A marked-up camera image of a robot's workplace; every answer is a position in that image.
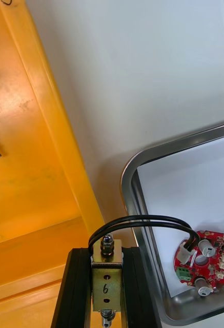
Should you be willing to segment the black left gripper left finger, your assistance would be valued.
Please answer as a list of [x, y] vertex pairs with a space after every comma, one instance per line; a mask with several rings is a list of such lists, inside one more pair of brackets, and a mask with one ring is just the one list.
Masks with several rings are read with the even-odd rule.
[[91, 256], [72, 249], [67, 258], [51, 327], [90, 327]]

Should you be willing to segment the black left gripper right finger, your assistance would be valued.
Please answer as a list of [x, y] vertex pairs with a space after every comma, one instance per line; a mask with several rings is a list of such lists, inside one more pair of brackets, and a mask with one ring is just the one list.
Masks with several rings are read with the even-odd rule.
[[122, 327], [162, 327], [140, 248], [122, 248]]

